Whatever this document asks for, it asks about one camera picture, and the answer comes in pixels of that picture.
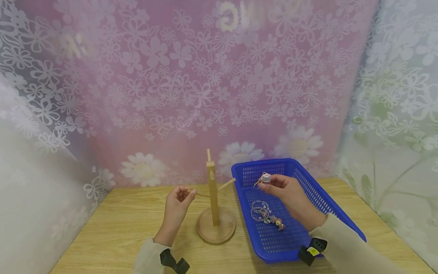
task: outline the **pink backdrop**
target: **pink backdrop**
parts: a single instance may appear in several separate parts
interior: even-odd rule
[[[223,181],[266,158],[330,174],[375,1],[43,2],[35,103],[112,185],[205,182],[207,148]]]

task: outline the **wrist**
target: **wrist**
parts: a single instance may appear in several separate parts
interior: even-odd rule
[[[163,223],[163,225],[160,227],[157,234],[155,235],[153,241],[154,243],[158,243],[163,246],[172,247],[173,242],[175,241],[175,238],[177,236],[177,233],[178,233],[178,229],[168,227]]]
[[[311,232],[317,227],[322,226],[325,223],[327,216],[319,211],[313,204],[307,207],[306,210],[301,210],[297,220]]]

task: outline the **blue plastic basket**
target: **blue plastic basket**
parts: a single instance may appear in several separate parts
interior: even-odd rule
[[[296,160],[273,159],[235,164],[231,167],[231,172],[236,179],[237,195],[252,246],[257,256],[265,263],[298,261],[298,250],[301,246],[309,245],[310,236],[304,226],[292,218],[280,199],[266,194],[260,189],[253,188],[262,172],[296,178],[315,207],[325,214],[336,215],[366,241],[362,231]],[[273,214],[282,219],[286,228],[278,231],[274,225],[266,225],[263,222],[253,220],[251,218],[251,203],[256,200],[267,202]]]

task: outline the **hand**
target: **hand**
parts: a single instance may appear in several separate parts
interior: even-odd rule
[[[171,247],[177,236],[178,230],[184,221],[191,202],[196,196],[196,190],[189,192],[190,188],[177,185],[167,195],[164,220],[160,230],[154,237],[154,242]]]
[[[264,192],[280,198],[293,218],[297,219],[308,231],[322,226],[327,216],[309,201],[297,179],[274,174],[270,184],[259,184]]]

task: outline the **wooden jewelry stand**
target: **wooden jewelry stand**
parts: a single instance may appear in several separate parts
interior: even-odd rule
[[[199,215],[196,221],[196,229],[199,237],[204,242],[210,245],[221,245],[229,241],[234,235],[236,230],[236,217],[229,210],[218,206],[218,192],[234,183],[236,179],[231,179],[217,189],[216,167],[215,162],[212,161],[210,156],[210,149],[207,149],[207,158],[207,177],[211,208],[207,208]]]

